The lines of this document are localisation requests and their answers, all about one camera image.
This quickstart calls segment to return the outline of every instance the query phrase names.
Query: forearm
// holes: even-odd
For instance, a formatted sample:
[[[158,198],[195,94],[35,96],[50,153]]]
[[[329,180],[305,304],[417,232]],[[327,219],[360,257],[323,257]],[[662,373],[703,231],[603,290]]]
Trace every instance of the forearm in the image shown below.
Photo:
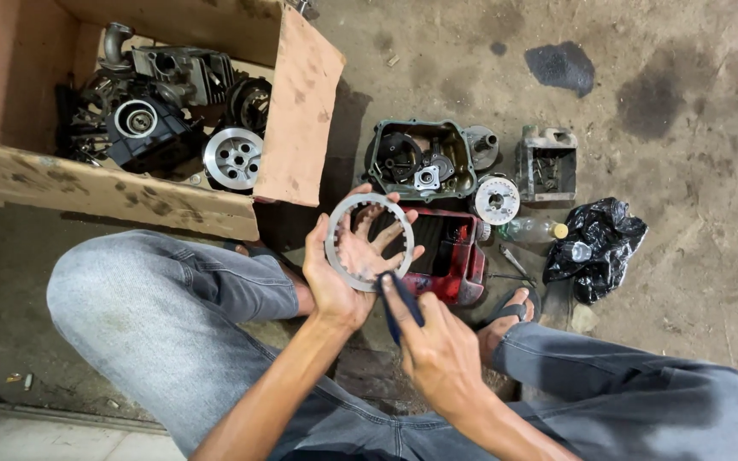
[[[500,459],[578,460],[548,435],[514,413],[488,388],[468,411],[446,419],[460,433]]]
[[[212,428],[190,459],[263,459],[298,406],[338,356],[350,331],[316,314],[308,318],[272,366]]]

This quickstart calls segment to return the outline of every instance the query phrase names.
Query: hand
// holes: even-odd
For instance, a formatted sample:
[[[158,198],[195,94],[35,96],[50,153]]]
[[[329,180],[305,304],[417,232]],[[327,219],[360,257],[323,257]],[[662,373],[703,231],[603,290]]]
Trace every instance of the hand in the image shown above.
[[[417,299],[425,321],[419,327],[390,277],[381,284],[403,333],[403,367],[415,388],[449,422],[474,411],[474,403],[490,393],[480,374],[477,336],[431,292]]]
[[[349,195],[366,194],[372,192],[371,184],[363,184],[352,190]],[[395,204],[400,200],[400,194],[393,193],[386,196]],[[352,231],[351,218],[344,216],[340,222],[343,231],[338,236],[338,255],[343,265],[353,273],[362,273],[376,276],[384,271],[397,267],[403,260],[404,254],[397,254],[385,260],[381,254],[403,228],[395,223],[381,232],[374,241],[369,241],[369,227],[374,219],[383,212],[383,207],[366,207],[355,219],[357,227]],[[417,212],[406,213],[408,221],[415,222]],[[359,291],[346,283],[329,262],[326,261],[323,242],[326,239],[326,229],[329,226],[329,216],[322,214],[317,225],[307,235],[307,252],[303,260],[303,275],[309,282],[309,288],[315,297],[313,316],[333,321],[336,325],[346,327],[352,331],[358,330],[377,299],[375,293]],[[422,256],[425,248],[416,246],[414,259]]]

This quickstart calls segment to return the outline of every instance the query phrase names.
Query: yellow bottle cap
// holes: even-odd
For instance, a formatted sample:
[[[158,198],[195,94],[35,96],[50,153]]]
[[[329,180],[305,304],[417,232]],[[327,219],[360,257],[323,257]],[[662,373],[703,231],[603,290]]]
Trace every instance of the yellow bottle cap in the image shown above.
[[[555,224],[551,227],[551,235],[556,239],[565,239],[568,236],[568,226],[565,224]]]

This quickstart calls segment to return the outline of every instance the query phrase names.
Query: foot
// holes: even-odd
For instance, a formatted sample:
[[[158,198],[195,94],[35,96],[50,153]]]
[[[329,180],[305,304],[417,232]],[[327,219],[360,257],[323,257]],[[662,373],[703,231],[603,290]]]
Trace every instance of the foot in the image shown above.
[[[261,240],[247,242],[247,245],[252,247],[266,247]],[[235,252],[249,257],[249,251],[247,251],[247,247],[243,245],[236,245]],[[289,277],[290,280],[292,280],[292,284],[295,286],[295,295],[298,297],[298,315],[296,317],[306,317],[313,313],[313,310],[315,309],[315,298],[313,297],[312,290],[309,289],[309,285],[304,283],[301,277],[298,277],[298,274],[292,272],[290,268],[286,267],[280,260],[278,261],[278,265],[281,266],[286,277]]]
[[[534,303],[528,299],[528,289],[520,288],[514,293],[514,297],[510,299],[506,305],[526,304],[526,321],[534,318]],[[480,343],[480,360],[491,368],[491,356],[495,352],[495,348],[503,339],[509,328],[517,325],[520,319],[516,315],[501,317],[492,321],[488,326],[477,331],[477,340]]]

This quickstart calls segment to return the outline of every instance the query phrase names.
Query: plastic bottle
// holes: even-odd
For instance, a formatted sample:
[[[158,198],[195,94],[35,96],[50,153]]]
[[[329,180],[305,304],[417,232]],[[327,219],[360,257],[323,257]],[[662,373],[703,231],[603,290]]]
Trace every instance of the plastic bottle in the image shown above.
[[[544,217],[515,217],[496,232],[504,240],[543,244],[566,238],[568,227]]]
[[[591,247],[583,242],[568,242],[562,246],[562,256],[574,263],[582,263],[591,258]]]

